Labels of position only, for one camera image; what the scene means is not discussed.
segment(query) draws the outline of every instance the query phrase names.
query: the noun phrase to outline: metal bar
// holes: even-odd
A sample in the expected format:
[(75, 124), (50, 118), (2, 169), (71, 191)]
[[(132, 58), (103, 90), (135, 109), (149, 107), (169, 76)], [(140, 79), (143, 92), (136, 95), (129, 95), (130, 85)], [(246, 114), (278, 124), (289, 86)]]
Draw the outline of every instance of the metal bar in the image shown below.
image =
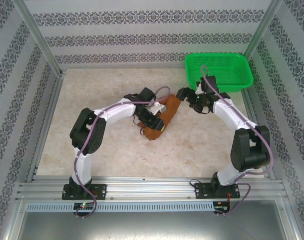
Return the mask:
[(34, 40), (44, 54), (47, 62), (50, 64), (52, 70), (55, 72), (56, 76), (59, 76), (61, 73), (61, 68), (24, 0), (13, 0), (13, 3), (30, 30)]
[(118, 62), (118, 63), (100, 63), (97, 65), (82, 63), (68, 64), (68, 69), (182, 69), (185, 68), (184, 62)]
[(7, 224), (5, 235), (3, 236), (3, 240), (18, 239), (21, 226), (23, 223), (23, 219), (25, 216), (26, 208), (27, 208), (27, 203), (23, 201), (14, 203), (10, 220)]
[(248, 61), (251, 59), (258, 43), (263, 37), (266, 29), (268, 28), (268, 25), (270, 24), (282, 2), (283, 0), (271, 0), (270, 5), (268, 6), (258, 28), (256, 29), (250, 43), (247, 46), (247, 49), (244, 52), (244, 56), (247, 58)]
[[(33, 178), (33, 183), (41, 183), (48, 182), (50, 184), (52, 183), (67, 183), (70, 176), (66, 175), (36, 175)], [(203, 183), (209, 183), (211, 181), (208, 177), (116, 177), (116, 176), (92, 176), (92, 182), (93, 183), (112, 183), (117, 182), (120, 184), (127, 184), (131, 182), (144, 184), (144, 183), (150, 183), (150, 182), (189, 182), (190, 179), (198, 179)], [(270, 179), (268, 178), (260, 178), (260, 177), (244, 177), (238, 182), (240, 183), (269, 183)], [(282, 180), (274, 180), (273, 183), (280, 183), (282, 184)]]
[(254, 109), (253, 109), (253, 106), (251, 104), (250, 98), (248, 96), (247, 89), (245, 88), (245, 89), (241, 90), (241, 93), (242, 93), (242, 97), (243, 97), (243, 101), (244, 101), (244, 105), (245, 105), (245, 109), (246, 109), (246, 112), (247, 112), (248, 119), (257, 123), (257, 119), (256, 119), (256, 116), (255, 116)]
[[(172, 202), (172, 201), (204, 201), (196, 199), (194, 188), (189, 184), (190, 178), (129, 178), (129, 177), (94, 177), (94, 184), (108, 185), (106, 200), (100, 202)], [(240, 182), (250, 183), (252, 190), (246, 200), (279, 200), (287, 199), (285, 187), (281, 180), (264, 178), (242, 179)], [(61, 199), (63, 185), (68, 183), (67, 177), (34, 180), (21, 183), (16, 201), (25, 202), (65, 202)], [(247, 192), (246, 186), (239, 186), (241, 196)], [(207, 199), (206, 201), (224, 201), (223, 199)]]
[(275, 179), (276, 179), (273, 170), (271, 170), (271, 171), (268, 172), (268, 176), (269, 176), (269, 178), (270, 178), (271, 180), (275, 180)]
[(301, 240), (302, 236), (298, 229), (298, 225), (289, 200), (277, 200), (275, 203), (286, 235), (286, 239)]
[(66, 71), (67, 71), (66, 69), (63, 69), (63, 70), (62, 70), (62, 74), (61, 74), (62, 77), (65, 77)]
[[(73, 211), (74, 203), (71, 202), (30, 202), (27, 206), (27, 213), (70, 213)], [(213, 202), (100, 202), (95, 210), (100, 213), (132, 213), (132, 212), (200, 212), (214, 211)]]
[(51, 122), (52, 122), (52, 119), (53, 119), (53, 115), (54, 115), (54, 111), (55, 111), (56, 104), (57, 104), (57, 101), (58, 101), (58, 97), (59, 97), (59, 94), (60, 94), (60, 91), (61, 91), (61, 88), (62, 88), (63, 79), (64, 79), (64, 77), (58, 76), (58, 79), (56, 80), (55, 87), (54, 87), (55, 88), (54, 89), (54, 95), (53, 95), (52, 99), (50, 100), (51, 101), (50, 102), (50, 107), (49, 107), (48, 113), (47, 113), (46, 118), (45, 118), (45, 125), (41, 130), (40, 141), (39, 141), (39, 144), (38, 144), (38, 146), (35, 150), (35, 155), (34, 155), (34, 159), (32, 161), (31, 170), (28, 173), (28, 177), (27, 177), (28, 182), (32, 181), (33, 177), (36, 174), (35, 168), (39, 165), (39, 163), (41, 161), (43, 149), (44, 149), (44, 146), (45, 146), (46, 137), (47, 137), (48, 131), (49, 131), (50, 126), (51, 126)]

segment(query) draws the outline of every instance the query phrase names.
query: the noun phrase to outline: green plastic basket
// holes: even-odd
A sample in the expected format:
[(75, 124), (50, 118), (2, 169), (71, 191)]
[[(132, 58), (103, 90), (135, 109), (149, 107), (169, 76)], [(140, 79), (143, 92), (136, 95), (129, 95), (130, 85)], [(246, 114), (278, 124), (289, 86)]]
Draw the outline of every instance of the green plastic basket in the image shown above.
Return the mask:
[(220, 92), (239, 92), (254, 82), (246, 58), (238, 53), (191, 53), (185, 57), (187, 82), (196, 90), (202, 76), (200, 67), (207, 66), (210, 76), (216, 77)]

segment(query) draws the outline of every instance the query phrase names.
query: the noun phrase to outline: beige floor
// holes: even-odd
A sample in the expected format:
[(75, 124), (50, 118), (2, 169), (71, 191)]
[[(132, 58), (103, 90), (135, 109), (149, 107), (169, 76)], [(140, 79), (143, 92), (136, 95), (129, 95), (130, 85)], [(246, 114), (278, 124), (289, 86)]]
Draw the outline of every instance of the beige floor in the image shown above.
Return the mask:
[[(71, 175), (74, 153), (69, 132), (83, 108), (100, 109), (144, 87), (171, 92), (187, 87), (185, 70), (69, 69), (46, 139), (38, 175)], [(243, 112), (241, 93), (231, 93)], [(197, 114), (181, 103), (165, 132), (155, 141), (139, 134), (133, 118), (105, 130), (94, 154), (92, 175), (110, 177), (211, 177), (230, 163), (233, 133), (214, 114)]]

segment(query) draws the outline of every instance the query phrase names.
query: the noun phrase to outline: metal beam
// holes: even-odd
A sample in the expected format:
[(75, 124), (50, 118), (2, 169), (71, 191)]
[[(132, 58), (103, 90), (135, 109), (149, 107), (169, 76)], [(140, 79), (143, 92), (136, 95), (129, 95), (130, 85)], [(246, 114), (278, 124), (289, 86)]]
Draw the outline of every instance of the metal beam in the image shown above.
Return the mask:
[[(65, 202), (61, 199), (63, 185), (68, 183), (68, 176), (48, 179), (38, 177), (33, 182), (21, 183), (16, 201), (24, 202)], [(204, 201), (196, 199), (194, 188), (189, 184), (190, 178), (127, 178), (94, 177), (93, 184), (107, 184), (106, 200), (99, 202), (181, 202)], [(200, 178), (208, 183), (210, 179)], [(265, 178), (245, 178), (240, 183), (251, 184), (252, 190), (246, 201), (287, 199), (285, 187), (281, 180)], [(247, 187), (239, 186), (241, 197)], [(225, 201), (226, 199), (207, 199), (206, 201)]]
[(24, 216), (26, 213), (27, 203), (25, 202), (15, 202), (13, 205), (12, 213), (10, 215), (3, 240), (17, 240)]
[(47, 62), (50, 64), (52, 70), (55, 72), (56, 76), (61, 74), (61, 68), (58, 62), (55, 59), (54, 54), (52, 53), (49, 45), (47, 44), (40, 28), (36, 24), (31, 12), (29, 11), (28, 7), (25, 4), (24, 0), (13, 0), (13, 4), (15, 5), (16, 9), (20, 13), (21, 17), (23, 18), (26, 26), (30, 30), (34, 40), (38, 44), (39, 48), (41, 49), (42, 53), (44, 54)]
[(245, 88), (245, 89), (241, 90), (241, 93), (242, 93), (242, 97), (243, 97), (243, 101), (244, 101), (244, 105), (245, 105), (245, 109), (246, 109), (248, 119), (257, 123), (257, 119), (256, 119), (256, 116), (255, 116), (254, 109), (253, 109), (253, 106), (251, 104), (247, 89)]
[(271, 0), (270, 5), (268, 6), (258, 28), (256, 29), (250, 43), (248, 44), (247, 49), (244, 52), (244, 56), (247, 58), (248, 61), (251, 59), (258, 43), (263, 37), (265, 31), (268, 28), (268, 25), (270, 24), (282, 2), (283, 0)]
[(277, 200), (276, 206), (287, 240), (302, 240), (289, 200)]
[(36, 174), (36, 167), (39, 165), (39, 163), (41, 161), (43, 149), (45, 146), (45, 141), (46, 141), (47, 134), (48, 134), (48, 131), (51, 126), (51, 122), (52, 122), (52, 118), (53, 118), (56, 104), (58, 101), (58, 97), (61, 92), (63, 80), (64, 80), (64, 77), (61, 77), (61, 76), (58, 76), (58, 79), (56, 80), (55, 87), (54, 87), (54, 93), (53, 93), (52, 99), (50, 100), (51, 102), (49, 105), (49, 110), (48, 110), (48, 113), (47, 113), (45, 121), (44, 121), (45, 125), (41, 130), (40, 141), (35, 150), (35, 155), (34, 155), (34, 159), (32, 160), (30, 172), (28, 173), (27, 182), (32, 181), (34, 175)]

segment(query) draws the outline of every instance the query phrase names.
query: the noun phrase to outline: black connector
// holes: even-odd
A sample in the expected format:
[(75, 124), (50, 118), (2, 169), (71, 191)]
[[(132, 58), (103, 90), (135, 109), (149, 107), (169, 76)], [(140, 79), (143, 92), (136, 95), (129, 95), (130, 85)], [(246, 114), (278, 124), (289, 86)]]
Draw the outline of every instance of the black connector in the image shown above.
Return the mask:
[[(266, 126), (256, 126), (255, 129), (270, 144), (270, 132)], [(235, 169), (243, 172), (247, 169), (259, 169), (270, 163), (267, 148), (261, 139), (251, 129), (238, 129), (235, 131), (231, 150), (231, 161)]]
[[(88, 108), (81, 111), (70, 132), (73, 147), (77, 147), (78, 149), (83, 147), (83, 144), (85, 143), (85, 140), (90, 132), (87, 125), (92, 125), (96, 117), (97, 116), (95, 115), (94, 111)], [(83, 155), (92, 154), (101, 146), (105, 127), (105, 119), (99, 118), (94, 126), (93, 134), (91, 135), (86, 148), (82, 152)]]
[[(128, 94), (125, 95), (124, 98), (129, 99), (132, 102), (149, 102), (155, 100), (156, 95), (152, 92), (152, 90), (145, 87), (140, 94)], [(137, 116), (146, 127), (161, 131), (164, 127), (163, 120), (161, 120), (158, 116), (153, 115), (148, 109), (146, 109), (145, 105), (147, 104), (135, 103), (136, 108), (134, 115)]]
[[(208, 77), (212, 82), (215, 82), (214, 88), (218, 90), (216, 86), (216, 80), (214, 76)], [(213, 112), (213, 107), (214, 107), (214, 102), (218, 101), (220, 98), (206, 85), (206, 82), (204, 79), (202, 79), (199, 84), (202, 85), (202, 90), (204, 93), (202, 94), (196, 94), (194, 90), (184, 87), (181, 88), (177, 94), (176, 97), (180, 101), (184, 101), (185, 98), (187, 98), (187, 102), (189, 102), (189, 107), (194, 109), (195, 112), (202, 114), (203, 113), (203, 108), (207, 107), (210, 112)], [(220, 95), (225, 98), (225, 99), (230, 99), (230, 96), (222, 92)]]
[[(215, 76), (207, 76), (206, 77), (207, 81), (210, 83), (210, 85), (219, 93), (219, 88), (217, 87), (216, 84), (216, 77)], [(204, 78), (201, 77), (201, 81), (198, 82), (201, 85), (201, 89), (205, 94), (212, 94), (214, 93), (213, 90), (207, 85), (205, 82)]]

